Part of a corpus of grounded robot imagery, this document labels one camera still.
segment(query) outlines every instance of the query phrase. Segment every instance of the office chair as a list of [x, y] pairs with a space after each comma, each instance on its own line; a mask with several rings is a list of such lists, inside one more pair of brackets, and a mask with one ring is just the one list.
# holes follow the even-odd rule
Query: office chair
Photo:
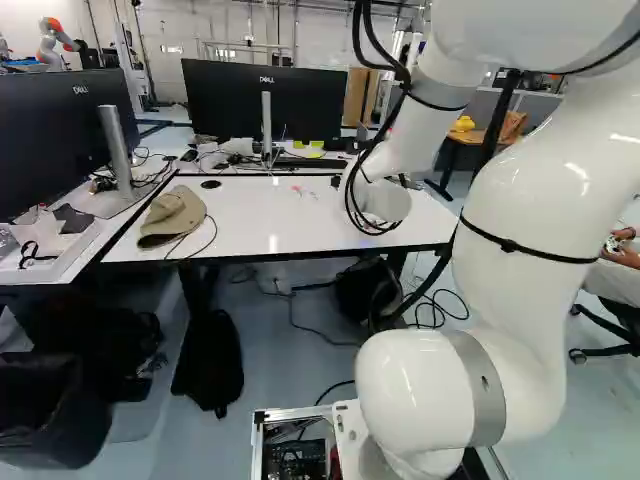
[[589, 357], [611, 357], [613, 355], [633, 355], [640, 356], [640, 308], [614, 302], [606, 298], [598, 297], [600, 303], [614, 314], [620, 321], [620, 325], [605, 320], [602, 317], [589, 311], [579, 303], [575, 304], [570, 311], [572, 316], [584, 314], [589, 320], [608, 330], [614, 335], [625, 340], [627, 343], [606, 348], [572, 348], [569, 350], [569, 358], [576, 365], [587, 362]]

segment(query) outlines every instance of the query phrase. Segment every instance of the trash bin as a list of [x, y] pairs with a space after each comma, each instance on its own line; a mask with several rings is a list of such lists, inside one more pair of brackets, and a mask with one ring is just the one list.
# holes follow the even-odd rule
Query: trash bin
[[0, 354], [0, 461], [22, 468], [77, 469], [100, 452], [109, 405], [88, 389], [68, 354]]

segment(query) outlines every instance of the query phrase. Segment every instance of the circuit board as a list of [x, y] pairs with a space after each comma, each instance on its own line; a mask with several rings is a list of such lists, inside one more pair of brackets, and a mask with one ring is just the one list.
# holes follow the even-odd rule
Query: circuit board
[[326, 478], [326, 447], [323, 439], [292, 440], [264, 446], [262, 480]]

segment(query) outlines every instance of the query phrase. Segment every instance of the dell monitor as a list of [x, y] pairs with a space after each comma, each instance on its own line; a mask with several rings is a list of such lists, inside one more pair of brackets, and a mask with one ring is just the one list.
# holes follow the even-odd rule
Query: dell monitor
[[340, 136], [347, 72], [182, 59], [195, 133], [262, 139], [261, 92], [271, 92], [272, 138]]
[[140, 142], [122, 70], [0, 75], [0, 221], [49, 202], [110, 162], [98, 106]]

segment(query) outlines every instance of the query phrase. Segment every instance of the person's hand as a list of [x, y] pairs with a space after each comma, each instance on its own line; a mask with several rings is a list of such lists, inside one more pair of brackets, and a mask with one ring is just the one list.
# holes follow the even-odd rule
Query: person's hand
[[600, 252], [600, 257], [609, 260], [611, 262], [624, 265], [625, 267], [635, 268], [640, 270], [640, 256], [630, 245], [620, 246], [621, 254], [609, 253], [605, 248]]
[[636, 229], [633, 227], [626, 227], [620, 230], [612, 230], [611, 235], [618, 240], [633, 240], [636, 238]]

